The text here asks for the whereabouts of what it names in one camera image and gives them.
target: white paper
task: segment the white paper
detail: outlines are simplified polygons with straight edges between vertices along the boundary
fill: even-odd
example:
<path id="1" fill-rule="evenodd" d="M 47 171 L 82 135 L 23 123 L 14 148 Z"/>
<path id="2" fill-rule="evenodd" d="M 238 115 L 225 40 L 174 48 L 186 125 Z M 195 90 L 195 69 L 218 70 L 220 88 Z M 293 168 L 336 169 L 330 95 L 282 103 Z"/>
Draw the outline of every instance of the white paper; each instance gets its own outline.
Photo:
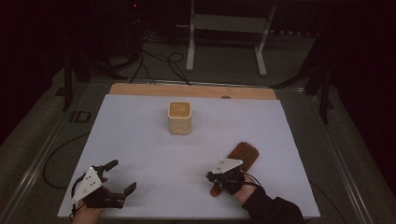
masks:
<path id="1" fill-rule="evenodd" d="M 171 101 L 191 103 L 191 133 L 168 131 Z M 107 209 L 103 217 L 152 219 L 248 218 L 232 196 L 213 198 L 206 173 L 241 141 L 260 156 L 249 173 L 271 198 L 297 204 L 304 217 L 319 217 L 282 105 L 276 100 L 107 95 L 85 146 L 59 217 L 71 211 L 70 190 L 91 165 L 119 160 L 104 185 L 123 192 L 133 182 L 136 191 L 122 209 Z"/>

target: wooden brush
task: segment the wooden brush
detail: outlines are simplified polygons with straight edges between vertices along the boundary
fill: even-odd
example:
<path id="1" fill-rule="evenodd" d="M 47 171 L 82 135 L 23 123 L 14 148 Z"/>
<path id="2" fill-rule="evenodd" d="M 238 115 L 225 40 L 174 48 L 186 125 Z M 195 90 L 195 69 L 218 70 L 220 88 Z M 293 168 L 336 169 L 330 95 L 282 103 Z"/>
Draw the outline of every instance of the wooden brush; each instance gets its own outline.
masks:
<path id="1" fill-rule="evenodd" d="M 241 160 L 244 163 L 241 165 L 242 172 L 246 173 L 253 165 L 254 161 L 259 157 L 259 151 L 248 142 L 240 142 L 236 148 L 227 156 L 228 159 Z M 221 194 L 221 189 L 214 186 L 210 190 L 213 197 L 218 197 Z"/>

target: sleeve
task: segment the sleeve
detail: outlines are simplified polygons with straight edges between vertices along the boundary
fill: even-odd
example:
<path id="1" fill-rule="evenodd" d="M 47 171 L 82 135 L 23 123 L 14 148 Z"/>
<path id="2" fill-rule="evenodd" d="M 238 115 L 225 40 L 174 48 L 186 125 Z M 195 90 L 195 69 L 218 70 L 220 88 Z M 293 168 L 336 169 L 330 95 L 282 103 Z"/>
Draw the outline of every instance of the sleeve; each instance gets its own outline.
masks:
<path id="1" fill-rule="evenodd" d="M 256 223 L 304 223 L 303 215 L 297 205 L 278 197 L 272 200 L 262 189 L 256 189 L 242 207 L 248 211 L 250 218 Z"/>

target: beige cup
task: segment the beige cup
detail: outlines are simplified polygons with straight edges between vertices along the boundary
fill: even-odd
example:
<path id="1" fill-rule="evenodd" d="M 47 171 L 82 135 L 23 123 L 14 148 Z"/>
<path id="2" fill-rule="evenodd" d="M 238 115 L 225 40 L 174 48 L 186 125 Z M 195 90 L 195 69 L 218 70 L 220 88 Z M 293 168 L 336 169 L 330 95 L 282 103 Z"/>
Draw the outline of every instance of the beige cup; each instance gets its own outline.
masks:
<path id="1" fill-rule="evenodd" d="M 189 102 L 174 101 L 168 108 L 168 126 L 171 134 L 191 132 L 191 105 Z"/>

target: metal stand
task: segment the metal stand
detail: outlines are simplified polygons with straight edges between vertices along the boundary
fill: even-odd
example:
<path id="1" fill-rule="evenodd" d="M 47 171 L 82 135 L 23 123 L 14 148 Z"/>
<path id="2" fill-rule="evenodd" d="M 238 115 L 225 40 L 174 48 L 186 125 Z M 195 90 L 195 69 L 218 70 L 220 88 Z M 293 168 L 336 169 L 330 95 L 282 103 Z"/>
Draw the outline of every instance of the metal stand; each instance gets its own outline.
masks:
<path id="1" fill-rule="evenodd" d="M 189 52 L 187 55 L 187 65 L 186 65 L 187 71 L 189 72 L 192 71 L 194 66 L 194 54 L 195 54 L 194 31 L 195 29 L 203 29 L 203 30 L 236 31 L 236 32 L 262 34 L 262 40 L 260 44 L 256 46 L 254 51 L 256 54 L 256 60 L 257 60 L 257 65 L 259 67 L 260 76 L 265 77 L 267 75 L 264 59 L 262 57 L 262 49 L 264 47 L 265 40 L 270 31 L 271 21 L 272 18 L 274 17 L 274 13 L 276 10 L 275 5 L 271 7 L 271 10 L 266 19 L 195 14 L 194 6 L 195 6 L 195 0 L 191 0 L 190 44 L 189 44 Z"/>
<path id="2" fill-rule="evenodd" d="M 297 76 L 291 77 L 282 83 L 269 86 L 271 89 L 283 89 L 288 87 L 290 84 L 297 82 L 305 77 L 310 77 L 308 83 L 304 87 L 305 94 L 315 95 L 321 86 L 321 96 L 320 96 L 320 117 L 323 122 L 328 124 L 327 120 L 327 108 L 329 104 L 329 91 L 330 91 L 330 81 L 332 79 L 332 68 L 322 68 L 313 67 L 306 72 L 300 72 Z"/>
<path id="3" fill-rule="evenodd" d="M 110 68 L 90 59 L 82 53 L 67 52 L 64 56 L 64 111 L 73 101 L 72 76 L 73 71 L 80 82 L 88 82 L 91 79 L 88 66 L 103 71 L 107 76 L 125 80 L 128 77 L 122 77 L 111 71 Z"/>

